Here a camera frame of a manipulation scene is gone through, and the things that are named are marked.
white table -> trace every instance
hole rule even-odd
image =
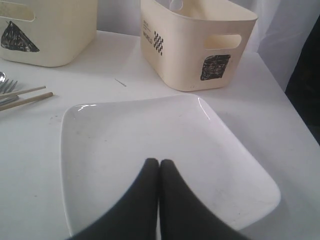
[[[180,92],[167,87],[146,63],[135,36],[99,32],[74,62],[59,68],[5,60],[0,65],[21,87],[46,85],[56,94],[0,112],[0,239],[66,239],[60,133],[67,108]],[[279,207],[242,232],[257,240],[319,239],[320,148],[259,55],[244,54],[228,87],[195,94],[217,112],[281,190]]]

cream plastic storage bin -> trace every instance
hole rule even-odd
[[[96,36],[98,0],[9,1],[0,1],[3,59],[62,66]]]
[[[228,0],[141,0],[141,50],[173,89],[221,88],[233,78],[257,15]]]

plate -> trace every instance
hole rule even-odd
[[[63,117],[61,172],[70,231],[107,212],[145,159],[171,159],[197,197],[236,230],[280,202],[275,181],[200,97],[82,104]]]

chopsticks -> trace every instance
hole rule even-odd
[[[17,96],[17,95],[21,95],[21,94],[27,94],[27,93],[39,91],[39,90],[46,89],[46,88],[47,88],[46,86],[40,86],[40,87],[31,88],[28,90],[13,91],[13,92],[5,93],[5,94],[0,94],[0,99],[11,97],[11,96]]]
[[[0,99],[12,97],[12,96],[18,96],[18,95],[21,95],[21,94],[27,94],[27,93],[31,93],[31,92],[34,92],[34,91],[42,90],[42,89],[45,89],[45,88],[46,88],[46,86],[40,86],[40,87],[31,88],[31,89],[28,89],[28,90],[21,90],[21,91],[14,91],[14,92],[10,92],[10,93],[0,94]],[[30,97],[30,98],[27,98],[27,99],[23,99],[21,101],[15,101],[15,102],[12,102],[12,103],[8,103],[8,104],[5,104],[3,106],[0,106],[0,112],[4,111],[4,110],[7,110],[7,109],[12,109],[12,108],[24,105],[24,104],[32,103],[32,102],[43,100],[43,99],[47,99],[47,98],[52,97],[53,95],[54,94],[52,92],[48,92],[48,93],[45,93],[45,94],[42,94],[42,95],[38,95],[38,96]]]

bin handle hole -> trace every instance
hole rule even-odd
[[[25,4],[0,1],[0,18],[32,22],[35,20],[35,13]]]
[[[171,0],[169,9],[171,11],[179,11],[183,8],[184,2],[183,0]]]
[[[241,44],[242,37],[236,35],[212,34],[204,41],[204,48],[207,50],[236,49]]]

